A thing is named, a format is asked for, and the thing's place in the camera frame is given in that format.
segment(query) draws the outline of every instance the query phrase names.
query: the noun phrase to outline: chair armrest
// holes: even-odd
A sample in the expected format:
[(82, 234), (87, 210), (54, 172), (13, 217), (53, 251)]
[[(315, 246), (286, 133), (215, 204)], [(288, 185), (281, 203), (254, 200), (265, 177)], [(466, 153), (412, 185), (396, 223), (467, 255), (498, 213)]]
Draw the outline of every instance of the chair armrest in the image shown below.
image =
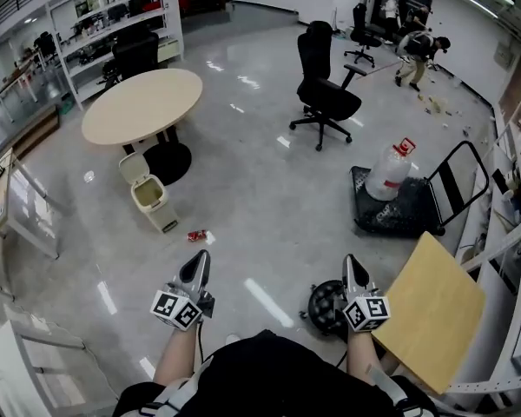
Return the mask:
[(355, 76), (355, 73), (361, 74), (362, 76), (366, 76), (366, 72), (362, 69), (357, 68), (356, 66), (350, 65), (349, 63), (346, 63), (344, 65), (344, 68), (349, 70), (349, 73), (347, 74), (346, 80), (341, 84), (342, 89), (346, 89), (347, 85), (351, 82), (353, 79), (353, 76)]

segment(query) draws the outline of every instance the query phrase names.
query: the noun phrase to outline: beige trash can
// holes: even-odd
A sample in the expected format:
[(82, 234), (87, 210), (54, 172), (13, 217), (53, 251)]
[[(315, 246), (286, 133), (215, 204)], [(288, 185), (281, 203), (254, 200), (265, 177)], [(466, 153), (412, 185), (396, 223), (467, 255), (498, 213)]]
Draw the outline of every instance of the beige trash can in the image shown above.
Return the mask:
[(145, 216), (162, 233), (175, 227), (178, 217), (168, 202), (162, 182), (150, 174), (143, 155), (132, 153), (120, 161), (120, 172), (131, 184), (131, 196)]

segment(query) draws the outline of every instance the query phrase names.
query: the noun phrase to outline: shelving unit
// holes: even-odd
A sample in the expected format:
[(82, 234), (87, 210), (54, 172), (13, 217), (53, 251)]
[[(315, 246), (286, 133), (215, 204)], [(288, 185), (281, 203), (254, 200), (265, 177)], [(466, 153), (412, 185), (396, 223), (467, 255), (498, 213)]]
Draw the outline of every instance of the shelving unit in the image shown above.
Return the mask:
[[(521, 82), (518, 82), (518, 87), (521, 88)], [(486, 168), (489, 174), (495, 169), (500, 169), (505, 174), (515, 163), (521, 178), (521, 129), (518, 127), (521, 119), (521, 94), (519, 97), (517, 108), (509, 119), (504, 119), (499, 105), (494, 107), (496, 119), (493, 124), (496, 126), (498, 139), (487, 154), (490, 167), (487, 165)], [(512, 107), (515, 106), (515, 101), (511, 100), (511, 103)], [(473, 193), (478, 191), (482, 180), (483, 176), (477, 172)], [(485, 249), (462, 265), (468, 272), (480, 269), (477, 283), (486, 293), (485, 311), (464, 364), (443, 397), (445, 402), (459, 404), (467, 410), (474, 410), (485, 394), (492, 394), (492, 398), (495, 398), (494, 394), (505, 392), (512, 402), (521, 401), (521, 374), (511, 363), (521, 329), (521, 255), (513, 260), (517, 262), (514, 265), (520, 266), (518, 272), (506, 272), (517, 288), (515, 295), (505, 286), (491, 264), (495, 260), (494, 264), (500, 265), (500, 270), (504, 270), (504, 255), (513, 255), (514, 246), (521, 243), (521, 223), (507, 232), (493, 214), (496, 209), (512, 219), (512, 208), (509, 203), (502, 201), (494, 182), (491, 182), (490, 203), (489, 218), (485, 210), (487, 205), (479, 205), (480, 202), (471, 205), (456, 253), (456, 260), (462, 262), (465, 252), (462, 247), (475, 242), (482, 231), (487, 232)]]
[[(52, 2), (46, 5), (47, 13), (53, 27), (53, 38), (56, 44), (56, 50), (59, 51), (60, 63), (63, 71), (68, 80), (69, 87), (73, 92), (76, 102), (80, 109), (83, 109), (82, 103), (92, 96), (97, 95), (103, 91), (106, 87), (106, 83), (102, 78), (102, 66), (109, 60), (114, 59), (113, 53), (107, 52), (103, 56), (99, 56), (95, 60), (89, 63), (73, 64), (77, 62), (74, 60), (73, 55), (78, 51), (92, 47), (93, 44), (101, 41), (107, 41), (109, 44), (109, 38), (115, 35), (116, 32), (124, 30), (137, 23), (142, 23), (153, 18), (161, 17), (162, 23), (161, 28), (154, 30), (160, 38), (159, 50), (161, 46), (165, 46), (167, 43), (177, 43), (173, 48), (170, 48), (169, 54), (163, 54), (162, 58), (171, 58), (173, 56), (181, 56), (183, 53), (183, 38), (181, 34), (181, 20), (179, 15), (179, 4), (178, 0), (159, 0), (161, 7), (158, 9), (143, 12), (132, 17), (123, 18), (121, 21), (108, 25), (108, 18), (106, 17), (109, 10), (112, 10), (116, 6), (127, 4), (133, 0), (114, 0), (108, 3), (108, 0), (98, 0), (102, 4), (100, 8), (93, 9), (92, 11), (82, 14), (79, 17), (73, 17), (71, 22), (75, 26), (78, 23), (84, 22), (85, 20), (96, 17), (101, 14), (104, 15), (102, 19), (107, 26), (104, 28), (98, 27), (99, 29), (89, 36), (80, 36), (75, 40), (72, 40), (69, 44), (61, 45), (59, 42), (59, 29), (56, 26), (55, 14), (58, 13), (62, 17), (65, 17), (65, 13), (73, 13), (75, 15), (75, 4), (77, 0), (62, 0), (60, 2)], [(65, 31), (65, 22), (58, 22), (62, 29)]]

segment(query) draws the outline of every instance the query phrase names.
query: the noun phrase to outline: black round table base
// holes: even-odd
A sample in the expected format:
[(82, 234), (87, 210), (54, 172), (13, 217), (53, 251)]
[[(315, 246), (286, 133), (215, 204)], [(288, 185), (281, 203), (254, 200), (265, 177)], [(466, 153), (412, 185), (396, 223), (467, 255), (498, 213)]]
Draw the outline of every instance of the black round table base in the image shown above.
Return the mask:
[(150, 173), (164, 185), (176, 182), (191, 167), (191, 151), (182, 143), (157, 143), (143, 154)]

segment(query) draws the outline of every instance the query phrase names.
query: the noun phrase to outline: plastic water bottle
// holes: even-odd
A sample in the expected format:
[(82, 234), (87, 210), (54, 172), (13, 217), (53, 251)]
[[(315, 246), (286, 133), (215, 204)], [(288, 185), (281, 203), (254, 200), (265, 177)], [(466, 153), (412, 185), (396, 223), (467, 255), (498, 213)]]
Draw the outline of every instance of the plastic water bottle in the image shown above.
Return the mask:
[(366, 178), (366, 192), (377, 201), (391, 201), (398, 196), (399, 187), (409, 175), (409, 155), (416, 145), (407, 137), (400, 145), (386, 147)]

